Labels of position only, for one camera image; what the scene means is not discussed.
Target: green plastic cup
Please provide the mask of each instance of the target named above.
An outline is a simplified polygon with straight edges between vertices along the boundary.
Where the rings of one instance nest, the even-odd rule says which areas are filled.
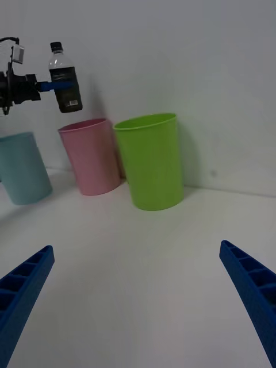
[[[114,126],[134,205],[148,211],[183,199],[177,117],[141,116]]]

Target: plastic cup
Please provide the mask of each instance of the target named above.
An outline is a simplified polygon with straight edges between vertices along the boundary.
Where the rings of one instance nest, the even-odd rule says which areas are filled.
[[[164,113],[114,126],[132,201],[140,209],[161,210],[182,201],[177,117]]]
[[[0,138],[0,177],[16,205],[38,202],[52,192],[33,133]]]
[[[92,119],[59,129],[84,196],[107,193],[120,185],[111,122]]]

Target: bottle cap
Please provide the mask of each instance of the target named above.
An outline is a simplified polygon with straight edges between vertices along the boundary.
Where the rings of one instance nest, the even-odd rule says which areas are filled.
[[[63,50],[61,42],[51,42],[50,46],[51,46],[52,52],[58,51],[58,50],[61,50],[61,51]]]

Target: blue plastic part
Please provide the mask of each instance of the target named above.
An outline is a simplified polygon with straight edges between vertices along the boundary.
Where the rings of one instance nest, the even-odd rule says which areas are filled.
[[[47,92],[51,90],[65,90],[67,88],[72,88],[74,86],[73,82],[41,82],[40,91]]]
[[[46,246],[0,280],[0,368],[9,363],[54,261]]]
[[[273,368],[276,368],[276,274],[224,240],[222,260]]]

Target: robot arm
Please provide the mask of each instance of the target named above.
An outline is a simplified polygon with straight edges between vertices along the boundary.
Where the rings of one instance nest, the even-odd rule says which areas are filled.
[[[6,74],[0,71],[0,108],[8,115],[10,108],[24,101],[41,100],[40,93],[50,90],[64,90],[73,87],[72,82],[38,82],[35,74],[16,75],[13,62],[22,64],[24,48],[19,45],[18,37],[4,37],[0,43],[11,40],[15,42],[11,50],[11,61],[7,64]]]

